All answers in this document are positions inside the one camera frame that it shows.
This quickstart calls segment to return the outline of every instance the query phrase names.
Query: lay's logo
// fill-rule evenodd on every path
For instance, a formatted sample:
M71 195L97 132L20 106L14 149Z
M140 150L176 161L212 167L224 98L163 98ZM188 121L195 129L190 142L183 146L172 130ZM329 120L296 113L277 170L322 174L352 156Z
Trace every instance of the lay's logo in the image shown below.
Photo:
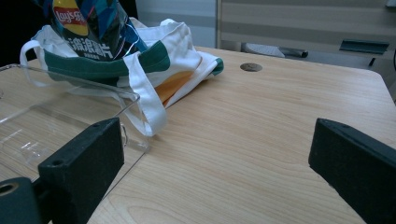
M53 12L58 22L67 30L77 35L87 35L88 26L78 8L54 7Z

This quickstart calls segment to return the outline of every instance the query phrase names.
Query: wall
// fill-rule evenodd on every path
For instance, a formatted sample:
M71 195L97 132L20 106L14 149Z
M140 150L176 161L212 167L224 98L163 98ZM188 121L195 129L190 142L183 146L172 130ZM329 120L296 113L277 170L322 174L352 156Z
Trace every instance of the wall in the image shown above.
M136 0L139 20L147 26L161 21L184 21L191 28L195 46L216 47L216 0Z
M388 0L219 1L222 41L387 59L396 49L396 9L386 7ZM341 52L347 39L389 47L379 55Z

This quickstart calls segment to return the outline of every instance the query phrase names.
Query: gray floor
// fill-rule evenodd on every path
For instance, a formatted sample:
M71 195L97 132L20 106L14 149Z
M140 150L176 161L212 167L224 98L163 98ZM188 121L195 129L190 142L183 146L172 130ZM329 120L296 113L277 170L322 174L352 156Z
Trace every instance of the gray floor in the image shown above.
M284 53L285 58L288 59L368 69L377 72L384 79L384 82L389 89L389 94L396 104L396 71L393 66L393 60L375 59L373 65L370 66L372 58L367 57L357 57L346 54L334 54L310 50L308 51L308 56L306 58L302 58L301 51L295 51L291 49L280 50L282 53Z

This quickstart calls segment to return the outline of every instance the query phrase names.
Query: transparent plastic tray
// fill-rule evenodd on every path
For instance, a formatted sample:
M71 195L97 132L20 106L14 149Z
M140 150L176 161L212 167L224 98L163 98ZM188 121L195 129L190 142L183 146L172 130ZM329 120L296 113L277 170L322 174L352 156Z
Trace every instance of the transparent plastic tray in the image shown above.
M97 121L119 117L125 163L109 189L149 149L132 124L144 120L139 95L12 64L0 68L0 181L38 178L37 165Z

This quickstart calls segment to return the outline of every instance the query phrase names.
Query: screw hole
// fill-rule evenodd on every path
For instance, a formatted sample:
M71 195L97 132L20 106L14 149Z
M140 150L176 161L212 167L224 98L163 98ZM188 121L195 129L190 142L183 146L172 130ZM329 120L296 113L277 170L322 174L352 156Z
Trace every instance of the screw hole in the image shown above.
M0 197L7 195L18 188L18 183L8 183L0 186Z
M57 161L54 161L54 162L52 163L52 165L54 165L54 166L59 166L59 165L62 165L63 163L64 163L64 161L57 160Z

